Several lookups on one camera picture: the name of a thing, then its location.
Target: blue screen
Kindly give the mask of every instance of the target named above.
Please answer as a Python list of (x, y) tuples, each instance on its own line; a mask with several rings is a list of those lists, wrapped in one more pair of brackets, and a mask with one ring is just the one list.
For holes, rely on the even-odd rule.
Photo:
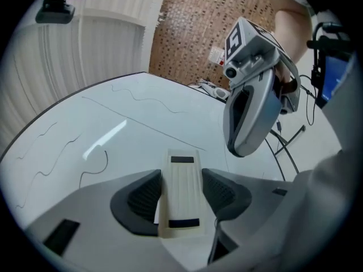
[(325, 60), (325, 77), (322, 97), (325, 101), (329, 101), (332, 97), (332, 92), (336, 85), (339, 84), (341, 77), (343, 76), (345, 69), (347, 68), (347, 62), (335, 57), (326, 57)]

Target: mosaic tile floor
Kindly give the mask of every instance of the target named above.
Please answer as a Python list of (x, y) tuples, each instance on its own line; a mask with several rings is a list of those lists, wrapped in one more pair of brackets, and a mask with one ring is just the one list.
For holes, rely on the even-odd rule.
[(213, 45), (223, 48), (235, 21), (243, 16), (273, 30), (268, 0), (164, 0), (154, 35), (150, 72), (182, 84), (200, 78), (228, 88), (222, 67), (208, 61)]

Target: black rectangle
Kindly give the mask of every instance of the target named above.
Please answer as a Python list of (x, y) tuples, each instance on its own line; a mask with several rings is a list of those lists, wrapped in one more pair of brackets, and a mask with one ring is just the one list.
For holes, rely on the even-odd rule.
[(192, 228), (199, 227), (199, 219), (169, 220), (169, 228)]
[(274, 189), (273, 191), (272, 191), (273, 193), (276, 193), (276, 194), (278, 194), (278, 195), (280, 195), (280, 196), (285, 196), (285, 194), (286, 193), (288, 193), (288, 191), (287, 190), (285, 190), (285, 189), (281, 189), (281, 188), (276, 188), (276, 189)]
[(172, 163), (194, 163), (194, 157), (186, 157), (186, 156), (172, 156)]
[(43, 244), (55, 254), (62, 256), (80, 223), (64, 219)]

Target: person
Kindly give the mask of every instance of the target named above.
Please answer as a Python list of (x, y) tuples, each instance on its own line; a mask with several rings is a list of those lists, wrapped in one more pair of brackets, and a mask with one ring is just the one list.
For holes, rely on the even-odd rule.
[[(275, 10), (275, 38), (297, 63), (307, 50), (306, 41), (311, 39), (311, 16), (306, 0), (270, 0)], [(290, 81), (290, 71), (284, 64), (276, 67), (280, 81)]]

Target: round table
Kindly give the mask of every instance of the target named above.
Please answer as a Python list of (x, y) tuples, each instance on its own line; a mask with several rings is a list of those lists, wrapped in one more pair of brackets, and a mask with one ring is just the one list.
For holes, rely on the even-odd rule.
[(161, 169), (168, 148), (198, 150), (202, 168), (282, 180), (265, 142), (246, 158), (229, 153), (224, 106), (148, 73), (72, 94), (28, 124), (5, 152), (1, 188), (9, 209), (26, 228), (83, 186)]

